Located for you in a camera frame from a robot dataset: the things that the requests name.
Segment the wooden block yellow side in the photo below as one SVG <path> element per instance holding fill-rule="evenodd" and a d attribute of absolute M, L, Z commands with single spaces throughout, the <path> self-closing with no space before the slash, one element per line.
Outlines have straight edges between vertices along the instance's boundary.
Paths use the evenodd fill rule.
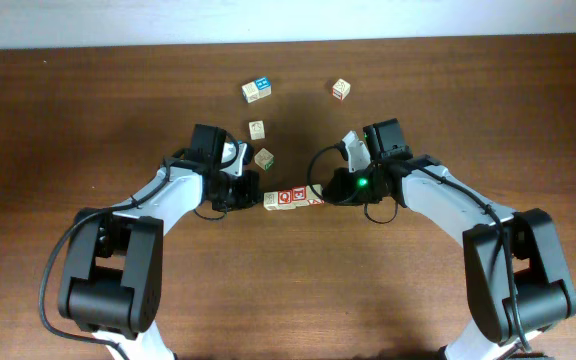
<path fill-rule="evenodd" d="M 266 192 L 264 194 L 263 206 L 268 211 L 279 210 L 279 193 L 277 191 Z"/>

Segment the wooden block red A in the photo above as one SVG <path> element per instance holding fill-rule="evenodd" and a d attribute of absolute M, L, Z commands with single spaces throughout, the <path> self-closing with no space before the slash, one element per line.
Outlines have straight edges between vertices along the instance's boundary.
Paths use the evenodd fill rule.
<path fill-rule="evenodd" d="M 306 191 L 307 202 L 309 205 L 320 205 L 324 203 L 324 201 L 319 197 L 319 195 L 322 194 L 321 184 L 313 184 L 312 186 L 307 186 Z"/>

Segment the red Q wooden block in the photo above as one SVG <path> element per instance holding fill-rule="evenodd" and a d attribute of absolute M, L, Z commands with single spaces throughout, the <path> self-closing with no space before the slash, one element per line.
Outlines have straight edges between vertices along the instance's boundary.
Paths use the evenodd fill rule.
<path fill-rule="evenodd" d="M 293 202 L 292 191 L 283 190 L 278 192 L 278 207 L 281 210 L 290 210 L 296 207 Z"/>

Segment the red E wooden block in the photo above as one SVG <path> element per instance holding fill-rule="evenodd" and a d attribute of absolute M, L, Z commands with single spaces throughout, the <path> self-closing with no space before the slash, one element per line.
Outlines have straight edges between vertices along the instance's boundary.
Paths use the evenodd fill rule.
<path fill-rule="evenodd" d="M 307 188 L 305 186 L 294 187 L 291 190 L 292 193 L 292 203 L 296 207 L 308 206 Z"/>

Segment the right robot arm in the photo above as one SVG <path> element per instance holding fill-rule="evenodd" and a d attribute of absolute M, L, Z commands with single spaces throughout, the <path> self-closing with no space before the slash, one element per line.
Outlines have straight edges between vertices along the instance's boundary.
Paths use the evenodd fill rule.
<path fill-rule="evenodd" d="M 416 156 L 397 119 L 349 132 L 334 144 L 346 161 L 316 197 L 368 207 L 386 197 L 431 220 L 462 248 L 471 320 L 440 359 L 511 359 L 576 315 L 576 290 L 551 216 L 498 204 Z"/>

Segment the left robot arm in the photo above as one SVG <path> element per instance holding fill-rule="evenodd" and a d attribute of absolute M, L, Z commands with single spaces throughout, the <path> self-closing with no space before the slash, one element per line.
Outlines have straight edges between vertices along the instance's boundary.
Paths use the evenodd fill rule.
<path fill-rule="evenodd" d="M 57 295 L 74 340 L 106 347 L 115 359 L 173 359 L 155 317 L 160 306 L 165 235 L 210 202 L 215 219 L 262 199 L 248 169 L 253 147 L 226 130 L 198 124 L 191 144 L 165 157 L 153 178 L 126 200 L 84 208 L 50 256 L 67 251 Z"/>

